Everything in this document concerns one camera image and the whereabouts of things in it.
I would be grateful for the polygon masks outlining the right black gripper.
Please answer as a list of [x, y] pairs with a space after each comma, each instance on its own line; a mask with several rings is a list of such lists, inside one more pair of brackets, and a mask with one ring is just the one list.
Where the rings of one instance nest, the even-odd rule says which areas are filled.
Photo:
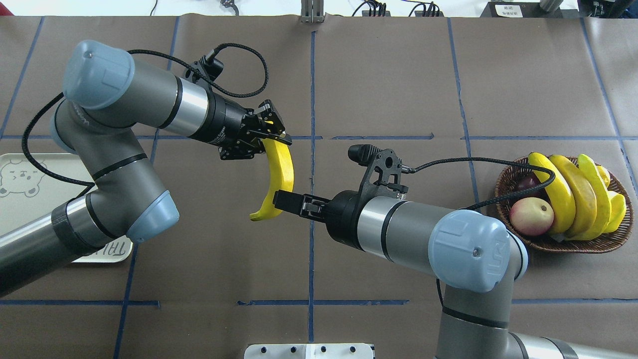
[[339, 192], [331, 199], [278, 190], [274, 193], [273, 205], [276, 209], [301, 218], [325, 223], [334, 241], [362, 251], [357, 235], [360, 198], [361, 194], [353, 190]]

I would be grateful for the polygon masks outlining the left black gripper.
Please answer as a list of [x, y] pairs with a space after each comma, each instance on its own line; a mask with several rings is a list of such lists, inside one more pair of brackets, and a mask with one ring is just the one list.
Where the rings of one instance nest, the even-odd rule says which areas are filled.
[[285, 125], [271, 100], [263, 101], [255, 111], [220, 95], [209, 95], [208, 100], [199, 141], [218, 146], [222, 160], [252, 159], [265, 152], [264, 140], [292, 145], [292, 137], [285, 133]]

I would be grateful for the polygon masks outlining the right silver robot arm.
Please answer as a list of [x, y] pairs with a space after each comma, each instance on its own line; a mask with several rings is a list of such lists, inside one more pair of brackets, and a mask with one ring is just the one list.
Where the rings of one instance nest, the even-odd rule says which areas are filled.
[[445, 284], [437, 359], [635, 359], [509, 330], [513, 285], [528, 252], [504, 224], [467, 209], [405, 200], [389, 190], [334, 198], [278, 190], [277, 209], [325, 223], [332, 239]]

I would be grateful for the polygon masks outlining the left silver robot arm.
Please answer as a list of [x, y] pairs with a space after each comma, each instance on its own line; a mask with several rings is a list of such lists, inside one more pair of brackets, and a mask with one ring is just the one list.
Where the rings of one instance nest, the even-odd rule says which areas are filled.
[[57, 105], [51, 136], [76, 154], [92, 181], [88, 190], [23, 227], [1, 237], [1, 295], [6, 296], [80, 257], [126, 236], [142, 243], [175, 225], [179, 214], [132, 127], [139, 123], [214, 145], [224, 161], [248, 160], [266, 153], [270, 184], [254, 221], [280, 214], [273, 205], [278, 190], [294, 188], [294, 166], [287, 134], [276, 108], [265, 100], [244, 108], [241, 98], [216, 84], [223, 70], [222, 43], [194, 63], [149, 51], [184, 66], [181, 78], [134, 59], [145, 50], [125, 51], [87, 39], [74, 49], [62, 92], [41, 111]]

